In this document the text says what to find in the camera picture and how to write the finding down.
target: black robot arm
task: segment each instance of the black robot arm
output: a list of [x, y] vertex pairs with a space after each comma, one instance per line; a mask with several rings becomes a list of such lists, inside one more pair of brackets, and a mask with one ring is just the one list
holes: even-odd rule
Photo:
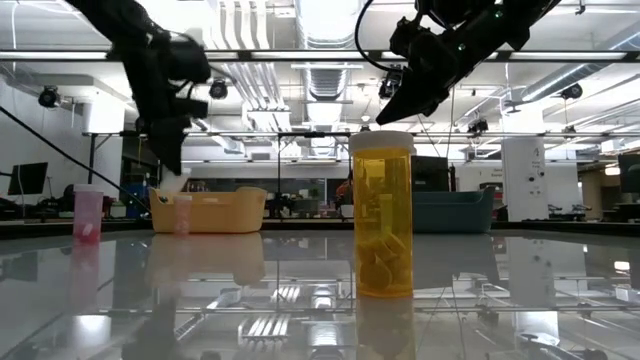
[[[390, 40], [391, 51], [409, 64], [376, 121], [383, 125], [416, 114], [431, 115], [449, 97], [449, 90], [500, 46], [508, 43], [520, 50], [529, 40], [529, 28], [559, 2], [416, 0], [416, 18], [403, 17]], [[444, 32], [436, 35], [421, 27], [423, 15]]]
[[195, 40], [158, 26], [135, 0], [66, 0], [112, 42], [109, 56], [124, 65], [149, 146], [171, 172], [180, 175], [184, 129], [207, 116], [206, 102], [178, 99], [184, 84], [206, 83], [211, 69]]

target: yellow basket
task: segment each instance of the yellow basket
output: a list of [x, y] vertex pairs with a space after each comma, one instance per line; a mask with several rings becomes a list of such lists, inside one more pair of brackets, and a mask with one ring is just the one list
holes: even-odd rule
[[[172, 233], [174, 228], [173, 195], [151, 189], [153, 229], [157, 233]], [[179, 193], [193, 198], [191, 224], [194, 234], [245, 234], [260, 230], [267, 200], [265, 190], [242, 187], [232, 193]], [[163, 203], [160, 197], [168, 201]]]

